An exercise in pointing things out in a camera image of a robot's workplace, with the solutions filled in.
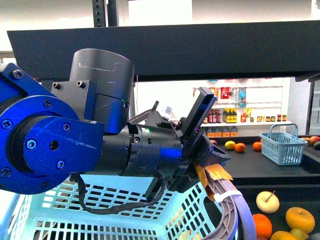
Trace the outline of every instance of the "black shelf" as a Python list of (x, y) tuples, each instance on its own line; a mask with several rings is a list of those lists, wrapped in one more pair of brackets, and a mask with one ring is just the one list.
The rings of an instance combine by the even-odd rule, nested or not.
[(68, 78), (85, 48), (118, 53), (139, 81), (302, 76), (320, 71), (320, 21), (8, 31), (34, 78)]

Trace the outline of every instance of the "screw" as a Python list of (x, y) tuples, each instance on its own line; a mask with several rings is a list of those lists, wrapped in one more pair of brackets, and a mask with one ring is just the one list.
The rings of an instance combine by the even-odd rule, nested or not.
[(63, 160), (58, 161), (58, 163), (56, 164), (56, 168), (59, 170), (63, 169), (64, 167), (65, 167), (65, 161)]
[(48, 187), (48, 186), (49, 186), (49, 181), (48, 181), (48, 180), (42, 181), (42, 183), (41, 183), (41, 188), (42, 188), (42, 189), (45, 189), (45, 188)]
[(12, 76), (15, 79), (22, 79), (24, 77), (24, 73), (21, 70), (17, 69), (12, 72)]
[(46, 99), (46, 100), (43, 101), (43, 106), (44, 106), (46, 109), (51, 108), (51, 105), (52, 105), (51, 100)]
[(11, 173), (12, 173), (11, 168), (9, 168), (9, 167), (4, 167), (4, 168), (2, 168), (1, 171), (0, 171), (0, 177), (3, 178), (3, 179), (5, 179), (5, 178), (7, 178), (7, 177), (10, 177)]
[(54, 89), (60, 89), (60, 88), (61, 88), (61, 84), (59, 84), (59, 83), (57, 83), (57, 82), (54, 82), (54, 83), (52, 84), (52, 87), (53, 87)]
[(33, 150), (36, 148), (36, 146), (37, 146), (37, 142), (36, 140), (33, 140), (33, 139), (28, 140), (25, 144), (25, 147), (28, 150)]
[(62, 129), (63, 129), (63, 131), (64, 131), (65, 133), (70, 132), (70, 130), (71, 130), (71, 125), (70, 125), (70, 123), (65, 123), (65, 124), (63, 124)]
[(13, 123), (10, 119), (5, 119), (1, 122), (1, 127), (5, 130), (12, 128)]
[(84, 89), (84, 88), (86, 87), (86, 84), (85, 84), (83, 81), (78, 81), (78, 82), (76, 83), (76, 85), (77, 85), (79, 88), (82, 88), (82, 89)]

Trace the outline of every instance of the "yellow apple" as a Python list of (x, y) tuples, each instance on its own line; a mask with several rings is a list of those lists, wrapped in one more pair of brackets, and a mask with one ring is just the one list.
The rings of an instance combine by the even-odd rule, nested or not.
[(273, 192), (262, 191), (256, 196), (256, 205), (257, 207), (266, 214), (275, 213), (280, 206), (279, 199)]
[(301, 229), (307, 234), (310, 233), (316, 225), (314, 216), (301, 207), (291, 207), (286, 211), (285, 220), (291, 229)]

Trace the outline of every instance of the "red apple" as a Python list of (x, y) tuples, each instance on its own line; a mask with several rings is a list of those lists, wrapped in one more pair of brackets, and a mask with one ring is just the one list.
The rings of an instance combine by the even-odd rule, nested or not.
[(320, 141), (320, 137), (318, 136), (312, 136), (310, 137), (310, 140), (311, 140), (311, 144), (315, 144), (315, 142), (319, 142)]
[(210, 140), (214, 145), (218, 146), (218, 143), (216, 140)]

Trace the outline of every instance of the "white wall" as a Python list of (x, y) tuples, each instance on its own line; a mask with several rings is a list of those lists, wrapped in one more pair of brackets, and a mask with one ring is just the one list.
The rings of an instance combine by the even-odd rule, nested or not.
[(0, 52), (12, 51), (8, 30), (94, 26), (90, 0), (0, 0)]

